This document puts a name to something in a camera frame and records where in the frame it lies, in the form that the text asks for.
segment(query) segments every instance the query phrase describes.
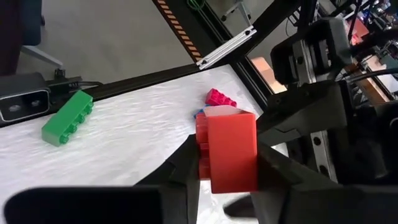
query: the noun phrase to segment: gray floor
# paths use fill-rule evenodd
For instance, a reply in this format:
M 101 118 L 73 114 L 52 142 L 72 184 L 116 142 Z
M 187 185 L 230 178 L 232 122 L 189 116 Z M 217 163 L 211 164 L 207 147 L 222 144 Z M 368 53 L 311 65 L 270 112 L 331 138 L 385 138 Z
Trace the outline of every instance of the gray floor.
M 39 49 L 67 76 L 104 83 L 193 63 L 151 0 L 43 0 Z M 53 77 L 54 67 L 21 54 L 19 72 Z
M 244 1 L 251 12 L 252 22 L 254 22 L 261 13 L 273 2 L 273 0 L 245 0 Z M 220 17 L 234 4 L 234 0 L 208 0 L 208 3 Z M 267 38 L 265 38 L 252 52 L 248 55 L 249 58 L 264 57 L 271 65 L 270 53 L 272 48 L 285 40 L 286 35 L 285 25 L 286 20 L 281 23 Z M 236 35 L 244 30 L 247 25 L 239 11 L 232 13 L 224 22 L 229 31 Z M 287 24 L 288 35 L 294 34 L 296 29 L 289 22 Z

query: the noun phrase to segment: green lego brick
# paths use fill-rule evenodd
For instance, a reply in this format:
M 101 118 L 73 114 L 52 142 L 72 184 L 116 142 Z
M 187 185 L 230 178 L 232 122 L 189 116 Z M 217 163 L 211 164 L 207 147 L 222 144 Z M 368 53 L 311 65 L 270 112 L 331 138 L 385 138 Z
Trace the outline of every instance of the green lego brick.
M 43 126 L 42 139 L 54 146 L 66 144 L 77 126 L 93 111 L 93 105 L 92 96 L 83 91 L 76 92 Z

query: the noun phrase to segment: lego stud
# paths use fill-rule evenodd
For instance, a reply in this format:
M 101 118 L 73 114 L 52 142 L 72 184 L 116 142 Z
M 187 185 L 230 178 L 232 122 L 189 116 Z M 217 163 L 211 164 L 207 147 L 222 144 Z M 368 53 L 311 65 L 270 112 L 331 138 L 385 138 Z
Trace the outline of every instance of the lego stud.
M 87 113 L 87 114 L 91 114 L 91 112 L 93 112 L 93 107 L 92 106 L 88 106 L 86 109 L 85 109 L 85 112 Z
M 76 124 L 71 124 L 71 125 L 69 126 L 69 131 L 70 131 L 71 133 L 75 133 L 75 132 L 77 131 L 77 125 L 76 125 Z
M 80 124 L 85 122 L 86 120 L 86 116 L 85 113 L 82 113 L 81 115 L 79 115 L 79 117 L 77 117 L 76 121 L 79 122 Z
M 68 141 L 69 141 L 69 137 L 68 137 L 67 134 L 61 135 L 61 137 L 60 137 L 60 143 L 61 144 L 66 144 Z

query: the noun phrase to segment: green cable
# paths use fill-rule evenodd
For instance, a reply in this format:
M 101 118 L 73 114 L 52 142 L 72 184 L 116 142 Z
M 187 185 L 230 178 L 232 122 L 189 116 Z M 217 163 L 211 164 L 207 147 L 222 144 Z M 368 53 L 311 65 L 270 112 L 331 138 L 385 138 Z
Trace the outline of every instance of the green cable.
M 201 1 L 200 4 L 197 3 L 197 0 L 187 0 L 187 4 L 191 9 L 198 11 L 202 9 L 203 6 L 205 6 L 206 4 L 206 0 L 199 0 L 199 1 Z

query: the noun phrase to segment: screw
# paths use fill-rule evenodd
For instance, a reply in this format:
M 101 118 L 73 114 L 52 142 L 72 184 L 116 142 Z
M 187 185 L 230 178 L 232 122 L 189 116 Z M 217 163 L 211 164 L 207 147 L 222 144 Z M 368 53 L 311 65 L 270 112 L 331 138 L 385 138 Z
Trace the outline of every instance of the screw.
M 315 138 L 313 139 L 313 143 L 314 143 L 316 146 L 320 146 L 321 143 L 322 143 L 322 141 L 321 141 L 320 138 L 315 137 Z
M 304 58 L 302 56 L 299 56 L 296 61 L 299 65 L 302 65 L 304 63 Z

